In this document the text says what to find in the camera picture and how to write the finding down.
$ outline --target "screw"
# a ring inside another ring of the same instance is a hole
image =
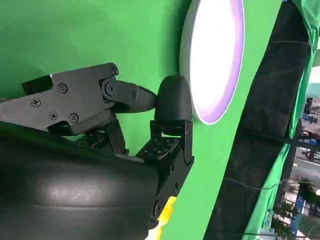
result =
[[[79,121],[79,117],[76,113],[71,113],[69,116],[69,120],[71,123],[75,124]]]
[[[31,99],[31,105],[35,108],[39,107],[41,105],[40,99],[39,98]]]
[[[58,113],[56,113],[55,111],[50,112],[49,115],[51,120],[57,120],[58,119]]]
[[[59,83],[57,88],[58,88],[58,92],[61,94],[65,94],[66,92],[68,92],[68,87],[64,83]]]
[[[117,69],[111,68],[110,74],[111,74],[111,76],[115,76],[115,75],[118,75],[119,73],[118,73]]]

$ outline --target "black fabric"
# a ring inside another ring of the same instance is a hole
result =
[[[302,16],[293,3],[283,2],[242,112],[225,178],[255,188],[263,187],[283,143],[244,135],[240,129],[281,137],[288,135],[294,101],[309,54]],[[227,233],[245,231],[259,194],[260,190],[224,179],[203,239],[240,240],[241,235]]]

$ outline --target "yellow part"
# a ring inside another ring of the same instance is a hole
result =
[[[166,202],[163,211],[161,212],[158,221],[159,224],[156,228],[149,230],[148,237],[145,240],[160,240],[162,235],[162,227],[169,222],[169,219],[174,210],[174,203],[176,201],[176,197],[171,196]]]

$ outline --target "tree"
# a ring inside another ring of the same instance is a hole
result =
[[[296,207],[294,207],[293,204],[284,201],[281,207],[274,208],[274,213],[282,218],[294,219],[299,214],[299,211]],[[280,237],[293,236],[290,226],[277,217],[272,219],[271,226],[275,229],[277,235]]]

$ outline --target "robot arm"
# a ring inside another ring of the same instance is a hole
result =
[[[194,162],[189,86],[167,77],[156,96],[116,74],[112,63],[51,74],[0,103],[2,240],[144,240],[158,224]],[[116,113],[154,107],[150,140],[128,156]]]

